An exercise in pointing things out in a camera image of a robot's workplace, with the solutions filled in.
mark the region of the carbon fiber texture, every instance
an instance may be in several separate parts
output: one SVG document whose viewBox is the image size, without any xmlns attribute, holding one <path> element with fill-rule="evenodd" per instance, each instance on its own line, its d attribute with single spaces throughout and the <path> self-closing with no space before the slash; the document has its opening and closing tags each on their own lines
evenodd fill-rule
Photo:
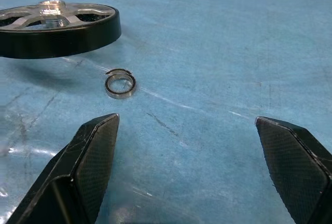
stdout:
<svg viewBox="0 0 332 224">
<path fill-rule="evenodd" d="M 308 224 L 326 176 L 290 130 L 260 121 L 257 128 L 271 179 L 295 223 Z"/>
<path fill-rule="evenodd" d="M 91 223 L 98 216 L 112 167 L 117 134 L 117 129 L 110 127 L 113 121 L 97 129 L 76 172 L 76 187 Z"/>
</svg>

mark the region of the black rubber tire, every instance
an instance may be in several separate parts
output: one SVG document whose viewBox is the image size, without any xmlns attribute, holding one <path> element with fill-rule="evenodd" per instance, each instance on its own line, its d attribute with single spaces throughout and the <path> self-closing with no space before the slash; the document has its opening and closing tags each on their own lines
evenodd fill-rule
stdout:
<svg viewBox="0 0 332 224">
<path fill-rule="evenodd" d="M 0 31 L 0 57 L 43 59 L 65 57 L 104 47 L 121 35 L 120 15 L 63 29 Z"/>
</svg>

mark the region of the black plastic jaw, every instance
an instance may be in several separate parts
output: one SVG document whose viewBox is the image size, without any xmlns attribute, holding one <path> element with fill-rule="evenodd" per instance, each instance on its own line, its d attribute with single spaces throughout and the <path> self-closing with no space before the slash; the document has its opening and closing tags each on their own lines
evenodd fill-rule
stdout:
<svg viewBox="0 0 332 224">
<path fill-rule="evenodd" d="M 332 223 L 332 155 L 305 128 L 258 117 L 271 179 L 296 224 Z"/>
<path fill-rule="evenodd" d="M 46 165 L 7 224 L 94 223 L 110 176 L 118 126 L 118 114 L 83 124 Z"/>
</svg>

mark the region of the wheel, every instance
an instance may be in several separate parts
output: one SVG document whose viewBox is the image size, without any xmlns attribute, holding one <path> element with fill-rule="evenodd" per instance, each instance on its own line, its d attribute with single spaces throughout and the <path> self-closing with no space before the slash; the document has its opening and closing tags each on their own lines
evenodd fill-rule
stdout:
<svg viewBox="0 0 332 224">
<path fill-rule="evenodd" d="M 99 49 L 120 35 L 119 11 L 107 5 L 51 0 L 0 10 L 0 57 L 64 57 Z"/>
</svg>

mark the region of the blue mat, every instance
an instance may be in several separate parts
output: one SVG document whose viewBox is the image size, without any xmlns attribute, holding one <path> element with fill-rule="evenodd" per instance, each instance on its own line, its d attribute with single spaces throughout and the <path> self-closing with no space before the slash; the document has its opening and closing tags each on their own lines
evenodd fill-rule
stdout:
<svg viewBox="0 0 332 224">
<path fill-rule="evenodd" d="M 0 9 L 42 0 L 0 0 Z M 0 223 L 81 124 L 120 114 L 97 223 L 294 223 L 258 115 L 332 152 L 331 0 L 65 0 L 119 9 L 122 36 L 85 54 L 0 59 Z M 139 88 L 109 98 L 106 71 Z"/>
</svg>

